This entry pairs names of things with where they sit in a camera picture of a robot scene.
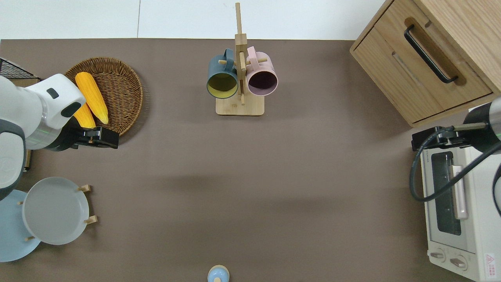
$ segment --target mug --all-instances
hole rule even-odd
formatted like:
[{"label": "mug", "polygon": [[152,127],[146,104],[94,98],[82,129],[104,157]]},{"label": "mug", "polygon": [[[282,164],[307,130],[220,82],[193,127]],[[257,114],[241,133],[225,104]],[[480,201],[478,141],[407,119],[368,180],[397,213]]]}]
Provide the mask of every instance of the mug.
[{"label": "mug", "polygon": [[[226,64],[219,64],[219,60],[225,60]],[[223,55],[217,55],[209,62],[207,91],[218,99],[230,98],[238,89],[237,81],[233,50],[228,48]]]},{"label": "mug", "polygon": [[[250,65],[247,66],[247,88],[257,96],[270,95],[278,86],[278,77],[273,68],[270,57],[263,52],[256,52],[254,46],[247,48],[249,56],[247,60]],[[259,59],[266,58],[266,62],[258,62]]]}]

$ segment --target plate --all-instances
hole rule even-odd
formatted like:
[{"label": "plate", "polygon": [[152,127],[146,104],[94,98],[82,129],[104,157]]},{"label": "plate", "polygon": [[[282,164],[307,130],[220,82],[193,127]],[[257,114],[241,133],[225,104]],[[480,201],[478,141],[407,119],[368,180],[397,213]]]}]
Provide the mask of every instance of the plate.
[{"label": "plate", "polygon": [[23,204],[23,221],[35,238],[62,245],[84,232],[89,203],[78,187],[61,177],[45,178],[33,185]]},{"label": "plate", "polygon": [[25,257],[40,244],[32,239],[23,223],[23,207],[18,202],[24,201],[26,193],[13,190],[0,201],[0,262],[13,261]]},{"label": "plate", "polygon": [[122,136],[136,122],[143,104],[143,85],[136,72],[124,62],[108,57],[90,58],[69,69],[65,76],[75,83],[79,72],[88,72],[96,81],[108,108],[108,124],[102,126]]}]

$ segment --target pink mug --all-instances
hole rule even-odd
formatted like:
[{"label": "pink mug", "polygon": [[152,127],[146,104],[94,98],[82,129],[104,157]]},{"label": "pink mug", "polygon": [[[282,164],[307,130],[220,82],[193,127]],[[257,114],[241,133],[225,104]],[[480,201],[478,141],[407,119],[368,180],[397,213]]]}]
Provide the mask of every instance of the pink mug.
[{"label": "pink mug", "polygon": [[[249,56],[247,60],[250,65],[247,66],[247,88],[257,96],[270,95],[278,86],[278,77],[273,68],[270,57],[263,52],[256,52],[254,46],[247,48]],[[259,59],[266,58],[265,62],[258,62]]]}]

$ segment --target mug rack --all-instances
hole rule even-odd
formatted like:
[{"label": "mug rack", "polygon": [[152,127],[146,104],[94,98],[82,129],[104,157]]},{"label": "mug rack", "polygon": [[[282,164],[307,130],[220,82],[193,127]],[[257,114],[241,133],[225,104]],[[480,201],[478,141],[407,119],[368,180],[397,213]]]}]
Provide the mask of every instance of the mug rack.
[{"label": "mug rack", "polygon": [[[254,115],[259,116],[265,113],[265,98],[263,96],[249,93],[245,74],[246,66],[251,64],[246,61],[247,53],[247,34],[242,33],[242,22],[240,16],[240,3],[235,4],[236,9],[236,29],[235,34],[235,64],[238,79],[238,92],[227,99],[216,99],[216,113],[219,115]],[[219,64],[225,64],[226,61],[219,60]]]}]

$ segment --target brown table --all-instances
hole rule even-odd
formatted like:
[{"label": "brown table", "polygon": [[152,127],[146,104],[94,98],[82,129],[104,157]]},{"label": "brown table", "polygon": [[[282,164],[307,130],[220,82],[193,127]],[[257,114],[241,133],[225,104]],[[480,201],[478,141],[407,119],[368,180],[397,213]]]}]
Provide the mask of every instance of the brown table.
[{"label": "brown table", "polygon": [[465,281],[428,261],[424,208],[408,192],[410,135],[423,128],[405,123],[352,42],[249,40],[280,81],[261,117],[218,116],[206,92],[208,61],[232,44],[2,40],[0,56],[40,77],[118,58],[147,94],[119,149],[34,152],[19,189],[49,176],[91,184],[99,222],[0,264],[0,281],[206,281],[215,264],[233,282]]}]

